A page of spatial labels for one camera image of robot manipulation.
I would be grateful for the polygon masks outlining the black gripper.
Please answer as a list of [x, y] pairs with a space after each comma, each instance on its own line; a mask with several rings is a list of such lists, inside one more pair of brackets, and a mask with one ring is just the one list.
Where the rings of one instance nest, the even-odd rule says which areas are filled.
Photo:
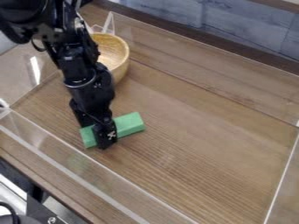
[[96, 63], [84, 66], [69, 63], [63, 68], [64, 85], [69, 90], [69, 107], [81, 127], [92, 124], [97, 147], [105, 150], [117, 141], [117, 126], [109, 109], [115, 98], [112, 73]]

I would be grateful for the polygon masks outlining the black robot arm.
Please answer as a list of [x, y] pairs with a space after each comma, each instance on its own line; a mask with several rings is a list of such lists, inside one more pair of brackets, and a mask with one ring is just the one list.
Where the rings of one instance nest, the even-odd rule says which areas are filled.
[[76, 4], [68, 0], [0, 0], [0, 32], [19, 45], [41, 41], [35, 49], [48, 53], [63, 73], [79, 125], [91, 127], [96, 146], [107, 149], [117, 141], [109, 109], [113, 77], [99, 62], [99, 45]]

